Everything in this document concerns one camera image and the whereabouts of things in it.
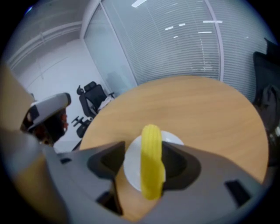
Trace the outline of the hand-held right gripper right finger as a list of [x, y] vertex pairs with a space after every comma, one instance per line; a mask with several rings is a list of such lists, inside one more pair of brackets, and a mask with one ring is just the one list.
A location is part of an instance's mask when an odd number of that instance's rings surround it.
[[266, 187], [229, 159], [163, 142], [163, 224], [236, 224], [255, 209]]

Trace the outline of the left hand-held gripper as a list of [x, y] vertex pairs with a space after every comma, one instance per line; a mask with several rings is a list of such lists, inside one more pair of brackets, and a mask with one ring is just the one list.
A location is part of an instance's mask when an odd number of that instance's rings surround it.
[[53, 146], [68, 129], [66, 107], [71, 104], [68, 93], [60, 93], [31, 104], [20, 130]]

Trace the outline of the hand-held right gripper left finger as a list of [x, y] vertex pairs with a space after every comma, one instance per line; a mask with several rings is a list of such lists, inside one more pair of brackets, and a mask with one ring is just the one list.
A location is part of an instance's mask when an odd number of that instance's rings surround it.
[[125, 142], [57, 154], [43, 148], [49, 176], [68, 220], [121, 220], [115, 178], [124, 161]]

